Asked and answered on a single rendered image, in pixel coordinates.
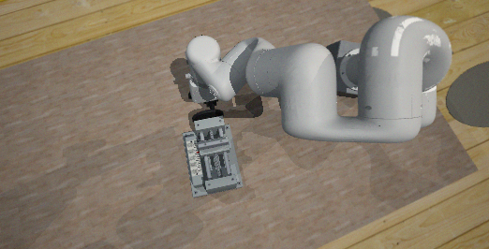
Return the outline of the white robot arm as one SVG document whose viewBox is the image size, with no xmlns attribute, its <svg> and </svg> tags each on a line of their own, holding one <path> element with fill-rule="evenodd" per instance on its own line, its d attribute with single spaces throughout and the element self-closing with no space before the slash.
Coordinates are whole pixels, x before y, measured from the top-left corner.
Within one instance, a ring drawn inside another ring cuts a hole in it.
<svg viewBox="0 0 489 249">
<path fill-rule="evenodd" d="M 337 114 L 334 59 L 318 43 L 276 48 L 252 37 L 221 59 L 217 41 L 198 36 L 185 59 L 185 77 L 221 101 L 246 83 L 257 95 L 280 97 L 283 130 L 294 138 L 400 143 L 434 122 L 437 85 L 450 69 L 452 46 L 443 29 L 424 18 L 399 15 L 373 24 L 339 67 L 343 83 L 358 91 L 354 117 Z"/>
</svg>

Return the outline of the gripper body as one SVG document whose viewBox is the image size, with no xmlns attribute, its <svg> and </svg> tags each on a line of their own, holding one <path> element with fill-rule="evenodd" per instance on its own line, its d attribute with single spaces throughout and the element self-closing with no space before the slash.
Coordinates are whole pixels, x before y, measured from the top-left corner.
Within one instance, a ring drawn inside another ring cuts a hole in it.
<svg viewBox="0 0 489 249">
<path fill-rule="evenodd" d="M 209 89 L 200 88 L 191 79 L 189 79 L 189 89 L 192 101 L 195 103 L 217 100 L 217 98 L 211 94 Z"/>
</svg>

